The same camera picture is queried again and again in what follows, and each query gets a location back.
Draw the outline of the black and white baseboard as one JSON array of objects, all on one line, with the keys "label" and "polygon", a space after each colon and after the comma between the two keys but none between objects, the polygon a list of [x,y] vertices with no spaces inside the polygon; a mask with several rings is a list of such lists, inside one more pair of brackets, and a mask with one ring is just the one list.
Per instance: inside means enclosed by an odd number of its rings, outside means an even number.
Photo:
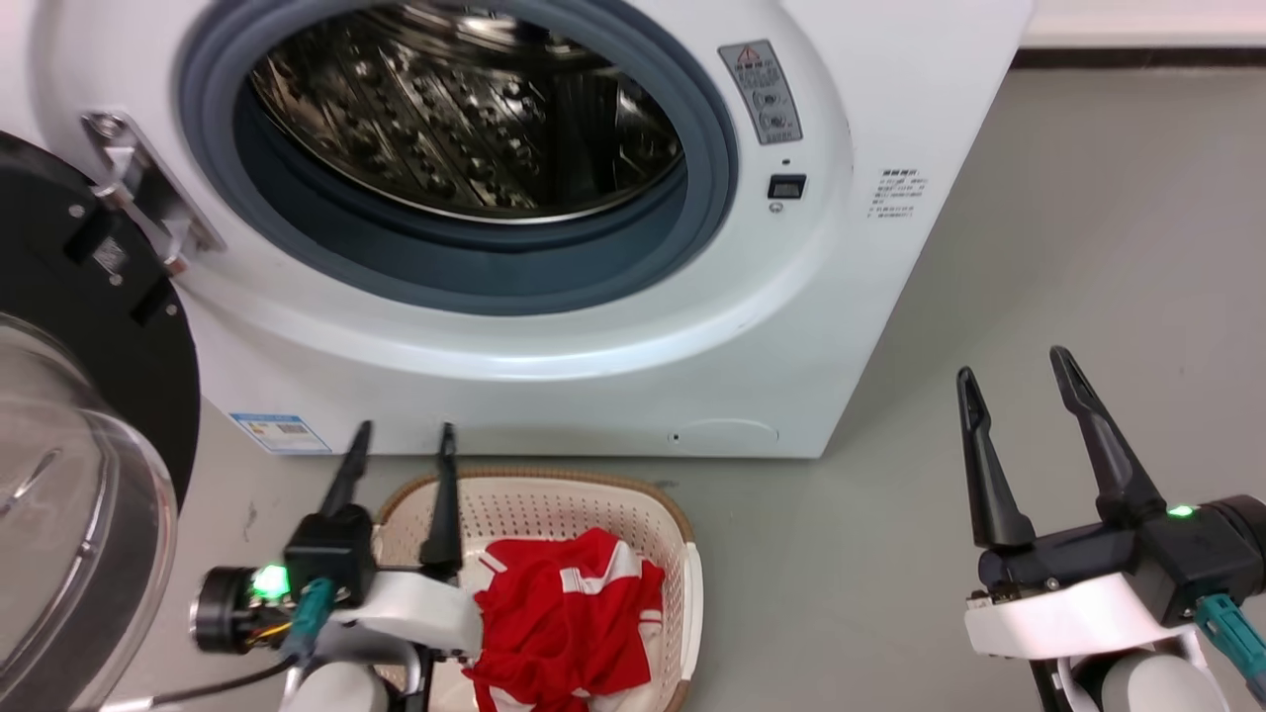
[{"label": "black and white baseboard", "polygon": [[1012,68],[1266,68],[1266,0],[1036,0]]}]

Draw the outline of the grey rubber door gasket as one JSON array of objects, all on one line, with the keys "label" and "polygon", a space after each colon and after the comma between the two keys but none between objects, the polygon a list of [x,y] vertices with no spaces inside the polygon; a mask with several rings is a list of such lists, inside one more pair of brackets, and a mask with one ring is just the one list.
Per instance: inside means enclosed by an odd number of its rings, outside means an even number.
[{"label": "grey rubber door gasket", "polygon": [[[399,0],[406,3],[410,0]],[[596,49],[660,101],[679,171],[579,220],[430,215],[335,175],[273,125],[249,87],[257,60],[316,22],[386,0],[222,0],[189,39],[177,81],[184,136],[241,220],[349,288],[430,310],[587,310],[652,288],[709,246],[741,172],[730,111],[705,68],[627,0],[442,0],[487,6]]]}]

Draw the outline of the silver metal door hinge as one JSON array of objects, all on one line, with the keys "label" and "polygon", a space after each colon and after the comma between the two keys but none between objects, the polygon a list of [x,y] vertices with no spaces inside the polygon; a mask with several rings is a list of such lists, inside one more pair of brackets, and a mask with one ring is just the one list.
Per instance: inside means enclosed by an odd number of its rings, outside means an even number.
[{"label": "silver metal door hinge", "polygon": [[130,117],[90,110],[80,123],[108,170],[108,177],[94,185],[94,195],[135,222],[168,274],[186,271],[197,255],[227,251],[225,241],[154,157]]}]

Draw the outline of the white front-load washing machine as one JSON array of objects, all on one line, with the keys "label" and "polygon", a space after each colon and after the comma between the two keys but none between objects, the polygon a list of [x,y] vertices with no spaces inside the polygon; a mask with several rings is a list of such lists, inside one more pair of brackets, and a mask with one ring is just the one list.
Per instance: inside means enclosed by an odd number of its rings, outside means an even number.
[{"label": "white front-load washing machine", "polygon": [[[755,421],[766,457],[813,459],[849,405],[1031,23],[1033,0],[627,0],[679,38],[725,101],[741,172],[709,246],[652,288],[587,310],[480,315],[375,296],[265,239],[189,149],[177,81],[222,0],[0,0],[0,132],[108,170],[80,117],[119,111],[227,251],[170,277],[200,402],[299,416],[344,452],[687,457],[680,424]],[[717,49],[770,41],[803,139],[760,144]],[[908,220],[868,220],[882,168],[931,180]],[[805,174],[801,200],[768,200]]]}]

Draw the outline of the clear glass door bowl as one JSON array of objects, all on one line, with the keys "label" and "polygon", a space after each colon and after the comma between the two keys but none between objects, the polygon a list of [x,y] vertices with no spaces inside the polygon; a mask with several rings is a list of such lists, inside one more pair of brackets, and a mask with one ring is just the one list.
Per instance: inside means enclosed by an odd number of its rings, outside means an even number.
[{"label": "clear glass door bowl", "polygon": [[177,522],[149,441],[0,314],[0,712],[108,701],[161,607]]}]

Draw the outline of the round drain filter cover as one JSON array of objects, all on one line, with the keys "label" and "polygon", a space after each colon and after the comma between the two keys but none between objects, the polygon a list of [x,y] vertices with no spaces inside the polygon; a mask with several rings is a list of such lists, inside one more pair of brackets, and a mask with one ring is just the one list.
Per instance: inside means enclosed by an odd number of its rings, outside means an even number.
[{"label": "round drain filter cover", "polygon": [[755,421],[711,418],[680,424],[668,443],[690,457],[765,457],[777,450],[779,431]]}]

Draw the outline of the red and white jersey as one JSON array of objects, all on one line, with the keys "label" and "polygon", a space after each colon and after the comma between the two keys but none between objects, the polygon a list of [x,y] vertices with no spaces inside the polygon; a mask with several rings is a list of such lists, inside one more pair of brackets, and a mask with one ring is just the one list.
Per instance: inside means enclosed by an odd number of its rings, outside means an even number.
[{"label": "red and white jersey", "polygon": [[665,571],[606,530],[492,541],[466,666],[479,712],[618,712],[653,679]]}]

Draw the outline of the stainless steel washing machine drum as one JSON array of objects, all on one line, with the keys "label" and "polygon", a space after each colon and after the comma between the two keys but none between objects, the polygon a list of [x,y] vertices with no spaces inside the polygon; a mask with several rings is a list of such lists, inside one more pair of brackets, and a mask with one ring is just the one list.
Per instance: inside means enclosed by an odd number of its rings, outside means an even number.
[{"label": "stainless steel washing machine drum", "polygon": [[410,0],[294,32],[249,87],[320,165],[430,215],[579,220],[682,162],[679,132],[613,60],[487,6]]}]

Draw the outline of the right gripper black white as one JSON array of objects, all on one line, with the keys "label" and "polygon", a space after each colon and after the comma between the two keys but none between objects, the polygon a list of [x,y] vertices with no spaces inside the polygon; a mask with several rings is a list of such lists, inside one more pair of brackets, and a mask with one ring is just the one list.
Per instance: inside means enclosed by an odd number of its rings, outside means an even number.
[{"label": "right gripper black white", "polygon": [[[1050,347],[1050,366],[1079,422],[1105,524],[1041,537],[1025,552],[985,554],[986,593],[963,613],[975,652],[1017,660],[1122,652],[1185,631],[1213,595],[1239,606],[1266,594],[1266,500],[1234,495],[1167,509],[1071,351]],[[1036,528],[1005,478],[971,367],[955,375],[955,393],[975,546],[1028,547]]]}]

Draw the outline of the grey warning sticker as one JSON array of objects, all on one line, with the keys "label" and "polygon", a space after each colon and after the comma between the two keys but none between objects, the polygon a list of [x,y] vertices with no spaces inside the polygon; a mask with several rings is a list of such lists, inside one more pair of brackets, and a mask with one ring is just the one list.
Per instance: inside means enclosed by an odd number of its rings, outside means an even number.
[{"label": "grey warning sticker", "polygon": [[760,144],[801,141],[796,103],[771,42],[720,46],[717,52],[741,91]]}]

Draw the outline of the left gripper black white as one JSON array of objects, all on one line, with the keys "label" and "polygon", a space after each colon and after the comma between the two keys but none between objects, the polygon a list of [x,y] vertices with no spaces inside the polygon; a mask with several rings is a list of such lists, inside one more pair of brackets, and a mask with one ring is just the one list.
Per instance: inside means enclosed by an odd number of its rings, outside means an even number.
[{"label": "left gripper black white", "polygon": [[[441,431],[430,527],[417,568],[379,568],[373,523],[349,505],[366,473],[373,423],[358,424],[319,513],[300,521],[266,568],[213,568],[191,607],[191,636],[200,652],[244,655],[257,647],[281,652],[291,616],[313,580],[335,584],[330,625],[363,630],[439,652],[470,658],[484,644],[484,621],[472,594],[457,585],[463,565],[460,478],[453,423]],[[316,652],[319,654],[319,640]]]}]

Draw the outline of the small text sticker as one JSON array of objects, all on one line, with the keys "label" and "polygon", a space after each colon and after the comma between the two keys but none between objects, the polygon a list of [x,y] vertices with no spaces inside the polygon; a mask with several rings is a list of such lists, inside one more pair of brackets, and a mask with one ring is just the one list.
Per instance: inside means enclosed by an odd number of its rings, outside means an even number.
[{"label": "small text sticker", "polygon": [[868,193],[868,220],[908,220],[923,204],[931,185],[918,168],[882,168]]}]

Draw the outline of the cream perforated laundry basket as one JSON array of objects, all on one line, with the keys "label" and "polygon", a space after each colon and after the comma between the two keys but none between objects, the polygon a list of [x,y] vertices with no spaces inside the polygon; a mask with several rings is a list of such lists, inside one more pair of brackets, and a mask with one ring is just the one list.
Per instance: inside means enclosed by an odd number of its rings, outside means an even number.
[{"label": "cream perforated laundry basket", "polygon": [[[389,497],[375,533],[377,563],[417,563],[434,509],[437,478],[406,484]],[[484,590],[492,571],[479,556],[503,538],[563,540],[601,528],[665,571],[663,620],[648,655],[651,680],[613,712],[687,712],[704,622],[703,563],[681,505],[644,481],[548,467],[462,467],[460,519],[466,563],[460,582]],[[437,666],[433,712],[479,712],[458,663]]]}]

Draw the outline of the blue energy label sticker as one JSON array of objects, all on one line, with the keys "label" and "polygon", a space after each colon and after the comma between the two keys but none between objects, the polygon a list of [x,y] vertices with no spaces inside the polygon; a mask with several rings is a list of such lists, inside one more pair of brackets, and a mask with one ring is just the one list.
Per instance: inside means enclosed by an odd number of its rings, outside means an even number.
[{"label": "blue energy label sticker", "polygon": [[299,416],[230,413],[263,450],[281,455],[327,455],[330,447]]}]

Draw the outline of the washing machine door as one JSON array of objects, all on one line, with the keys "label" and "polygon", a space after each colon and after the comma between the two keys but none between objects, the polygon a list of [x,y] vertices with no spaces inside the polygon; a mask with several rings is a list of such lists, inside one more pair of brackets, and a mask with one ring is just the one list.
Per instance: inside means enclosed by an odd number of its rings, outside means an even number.
[{"label": "washing machine door", "polygon": [[[113,237],[130,262],[91,257]],[[148,239],[65,161],[0,132],[0,314],[41,329],[166,464],[179,513],[192,473],[200,384],[191,329]]]}]

